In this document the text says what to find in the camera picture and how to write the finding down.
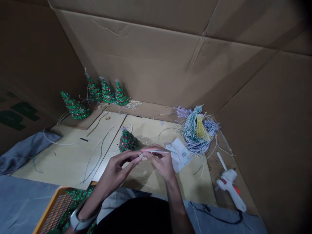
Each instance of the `floor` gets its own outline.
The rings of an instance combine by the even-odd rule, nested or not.
[[[0,176],[0,233],[29,234],[35,229],[40,217],[52,198],[58,185],[41,183],[12,176]],[[204,233],[267,233],[260,218],[243,215],[243,223],[231,225],[197,211],[189,201],[184,205],[197,234]],[[194,204],[202,209],[201,204]],[[236,212],[210,207],[211,214],[229,221],[239,219]]]

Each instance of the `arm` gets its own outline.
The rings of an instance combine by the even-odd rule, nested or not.
[[[143,156],[152,162],[158,173],[165,180],[169,202],[172,233],[195,234],[192,223],[185,210],[178,181],[175,177],[176,175],[175,171],[173,170],[171,153],[168,152],[151,154],[148,152],[156,150],[160,150],[162,152],[168,151],[157,144],[146,147],[141,151],[144,152]]]
[[[78,213],[77,217],[79,220],[87,220],[98,213],[103,201],[125,181],[130,171],[142,160],[142,158],[139,157],[140,154],[140,151],[127,150],[109,160],[98,184]],[[122,166],[125,162],[130,163],[123,169]],[[86,232],[87,229],[75,232],[70,225],[65,233],[73,234]]]

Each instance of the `person's left hand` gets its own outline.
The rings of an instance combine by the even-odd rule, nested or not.
[[[109,160],[97,186],[101,186],[103,195],[108,197],[125,181],[130,171],[142,160],[141,151],[124,151]],[[130,162],[124,169],[125,162]]]

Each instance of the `bundle of wires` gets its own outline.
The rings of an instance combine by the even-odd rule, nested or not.
[[[196,106],[188,116],[183,137],[188,150],[195,155],[204,155],[210,148],[210,142],[219,130],[219,123],[205,114],[201,114],[202,106]]]

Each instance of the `orange plastic basket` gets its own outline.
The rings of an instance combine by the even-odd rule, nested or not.
[[[47,233],[57,226],[62,214],[74,202],[72,196],[65,193],[69,189],[72,188],[61,186],[55,191],[33,234]]]

